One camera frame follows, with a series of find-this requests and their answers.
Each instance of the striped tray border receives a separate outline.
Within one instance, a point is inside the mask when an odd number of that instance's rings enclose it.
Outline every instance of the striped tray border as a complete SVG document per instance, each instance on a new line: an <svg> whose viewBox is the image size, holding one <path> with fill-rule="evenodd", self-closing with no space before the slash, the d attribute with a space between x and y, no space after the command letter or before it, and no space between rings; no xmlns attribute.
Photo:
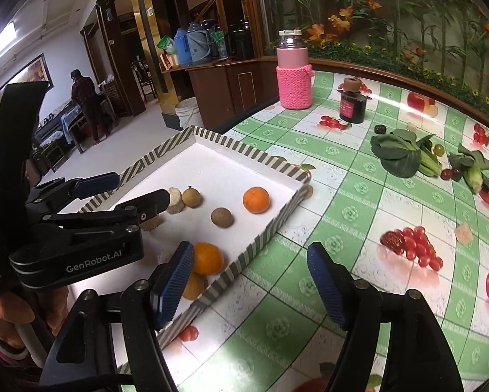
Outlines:
<svg viewBox="0 0 489 392"><path fill-rule="evenodd" d="M163 157L163 155L190 139L193 135L201 137L202 139L213 141L231 150L235 150L235 152L241 153L250 159L274 169L275 171L285 174L286 176L299 181L301 183L301 187L295 193L292 199L283 206L279 212L279 215L268 223L265 231L259 234L255 240L248 245L246 250L239 255L238 258L233 261L224 272L222 272L219 278L205 290L201 297L194 301L185 312L173 320L165 329L159 332L158 340L159 345L162 348L175 339L175 337L181 331L183 331L185 327L187 327L194 320L194 318L196 318L196 316L201 314L208 306L217 300L217 298L232 283L232 281L243 271L243 269L245 269L245 267L257 255L257 253L266 245L266 243L268 243L280 226L283 225L286 218L288 218L288 216L295 210L297 205L303 200L303 197L306 194L306 187L304 186L310 181L310 176L308 173L288 162L283 161L282 159L279 159L278 157L271 156L262 150L231 139L230 137L214 133L208 129L191 126L171 137L163 144L144 155L133 165L125 169L120 175L121 181L118 188L106 193L97 194L96 196L92 197L92 199L89 200L89 202L87 202L87 204L84 205L79 212L93 212L96 210L103 202L107 201L115 192L132 181L138 174L143 172L145 169L148 169L159 158Z"/></svg>

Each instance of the human hand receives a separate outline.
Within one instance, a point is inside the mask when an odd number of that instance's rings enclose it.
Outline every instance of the human hand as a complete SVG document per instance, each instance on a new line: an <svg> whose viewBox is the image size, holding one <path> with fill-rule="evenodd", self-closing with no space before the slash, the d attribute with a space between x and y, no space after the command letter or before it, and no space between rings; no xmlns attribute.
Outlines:
<svg viewBox="0 0 489 392"><path fill-rule="evenodd" d="M68 315L68 287L50 290L44 295L46 321L53 334L57 335ZM3 342L13 348L23 348L25 344L14 324L28 324L34 321L34 318L34 311L30 305L18 295L7 292L0 296L0 339Z"/></svg>

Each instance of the orange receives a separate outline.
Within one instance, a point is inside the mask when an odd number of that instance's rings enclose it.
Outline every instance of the orange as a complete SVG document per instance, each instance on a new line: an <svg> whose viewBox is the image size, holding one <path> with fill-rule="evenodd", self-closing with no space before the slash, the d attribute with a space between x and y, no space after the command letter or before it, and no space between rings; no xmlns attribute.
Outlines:
<svg viewBox="0 0 489 392"><path fill-rule="evenodd" d="M262 187L252 187L243 195L243 205L253 214L262 214L270 207L270 195Z"/></svg>
<svg viewBox="0 0 489 392"><path fill-rule="evenodd" d="M198 243L194 246L194 273L201 275L217 274L225 265L221 250L210 243Z"/></svg>

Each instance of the pink knitted sleeve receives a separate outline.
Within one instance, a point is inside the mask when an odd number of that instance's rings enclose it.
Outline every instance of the pink knitted sleeve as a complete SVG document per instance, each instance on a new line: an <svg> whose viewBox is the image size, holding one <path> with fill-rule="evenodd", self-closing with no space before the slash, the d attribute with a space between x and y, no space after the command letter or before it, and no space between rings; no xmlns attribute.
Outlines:
<svg viewBox="0 0 489 392"><path fill-rule="evenodd" d="M277 66L279 100L285 109L301 110L312 105L312 65L284 69Z"/></svg>

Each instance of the white bottle cap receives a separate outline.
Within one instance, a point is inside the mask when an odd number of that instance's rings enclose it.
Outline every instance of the white bottle cap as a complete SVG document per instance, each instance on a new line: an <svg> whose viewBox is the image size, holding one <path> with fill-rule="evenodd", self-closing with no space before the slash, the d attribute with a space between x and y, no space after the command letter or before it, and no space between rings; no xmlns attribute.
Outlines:
<svg viewBox="0 0 489 392"><path fill-rule="evenodd" d="M298 29L285 29L284 31L279 31L279 36L293 36L293 35L303 35L303 33Z"/></svg>

